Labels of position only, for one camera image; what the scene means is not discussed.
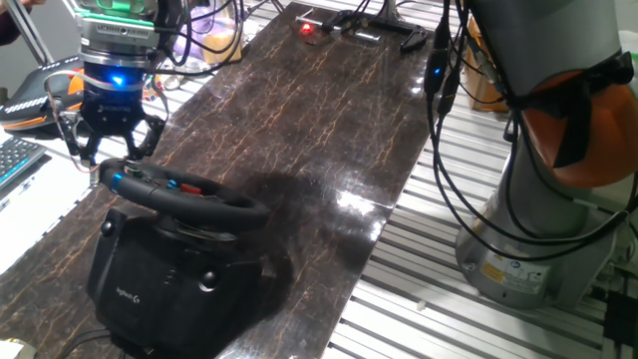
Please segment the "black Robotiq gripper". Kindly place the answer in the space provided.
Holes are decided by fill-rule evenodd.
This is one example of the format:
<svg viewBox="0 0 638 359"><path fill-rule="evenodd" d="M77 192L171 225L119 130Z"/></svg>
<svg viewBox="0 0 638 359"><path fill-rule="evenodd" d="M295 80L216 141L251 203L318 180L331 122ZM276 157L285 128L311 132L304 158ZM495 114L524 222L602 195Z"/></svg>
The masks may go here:
<svg viewBox="0 0 638 359"><path fill-rule="evenodd" d="M160 141L165 121L145 117L142 106L144 70L131 67L85 67L84 74L100 83L86 81L81 110L62 111L58 125L72 156L83 166L95 166L102 136L124 137L127 158L139 161L151 157ZM147 134L139 146L132 130L144 119Z"/></svg>

